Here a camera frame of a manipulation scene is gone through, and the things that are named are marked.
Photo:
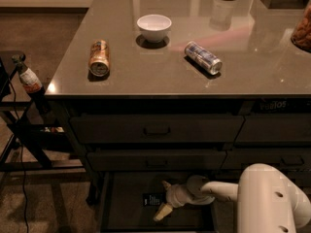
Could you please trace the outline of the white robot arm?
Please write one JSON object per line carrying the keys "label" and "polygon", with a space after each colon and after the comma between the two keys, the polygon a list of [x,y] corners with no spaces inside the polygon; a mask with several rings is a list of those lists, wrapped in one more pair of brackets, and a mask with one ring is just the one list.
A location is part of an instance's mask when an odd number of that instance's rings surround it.
{"label": "white robot arm", "polygon": [[236,204],[236,233],[296,233],[311,219],[307,195],[276,168],[253,164],[238,183],[211,182],[194,175],[183,184],[162,183],[166,201],[154,220],[161,221],[175,208],[207,205],[216,199]]}

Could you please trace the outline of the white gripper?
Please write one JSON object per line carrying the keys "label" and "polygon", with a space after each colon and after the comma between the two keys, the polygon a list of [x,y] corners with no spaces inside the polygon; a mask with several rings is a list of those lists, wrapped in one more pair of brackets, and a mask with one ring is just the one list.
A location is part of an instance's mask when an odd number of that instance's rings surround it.
{"label": "white gripper", "polygon": [[161,182],[166,190],[166,202],[162,203],[154,216],[154,221],[161,221],[172,213],[173,208],[180,208],[188,204],[191,194],[184,184],[171,184],[167,181]]}

